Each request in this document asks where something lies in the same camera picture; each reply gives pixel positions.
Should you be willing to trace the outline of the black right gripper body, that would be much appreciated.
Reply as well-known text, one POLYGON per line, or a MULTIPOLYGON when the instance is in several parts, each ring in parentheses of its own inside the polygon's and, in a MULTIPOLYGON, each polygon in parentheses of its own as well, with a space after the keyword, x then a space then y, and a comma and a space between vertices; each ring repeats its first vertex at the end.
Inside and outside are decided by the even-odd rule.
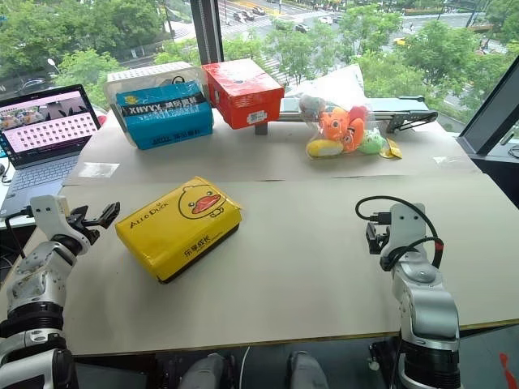
POLYGON ((368 222, 366 227, 366 239, 370 254, 381 254, 382 249, 388 244, 390 237, 390 226, 388 224, 377 224, 368 222), (382 233, 377 232, 377 227, 385 227, 382 233))

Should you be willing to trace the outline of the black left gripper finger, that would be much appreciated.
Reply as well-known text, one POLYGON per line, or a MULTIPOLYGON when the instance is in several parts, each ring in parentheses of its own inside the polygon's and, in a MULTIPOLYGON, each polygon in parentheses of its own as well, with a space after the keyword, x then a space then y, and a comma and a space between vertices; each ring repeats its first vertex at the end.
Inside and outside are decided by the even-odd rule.
POLYGON ((120 212, 120 202, 109 204, 97 218, 97 226, 107 229, 117 218, 120 212))
POLYGON ((66 218, 68 224, 82 224, 88 212, 88 205, 83 205, 71 210, 70 215, 66 218))

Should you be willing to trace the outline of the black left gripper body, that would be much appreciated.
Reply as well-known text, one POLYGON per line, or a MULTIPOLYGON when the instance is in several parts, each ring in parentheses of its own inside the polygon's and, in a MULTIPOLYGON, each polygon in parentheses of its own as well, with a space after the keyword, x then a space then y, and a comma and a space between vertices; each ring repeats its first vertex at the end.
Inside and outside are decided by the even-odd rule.
POLYGON ((100 232, 96 229, 96 227, 100 226, 97 220, 67 217, 66 222, 75 231, 85 236, 90 244, 94 244, 100 236, 100 232))

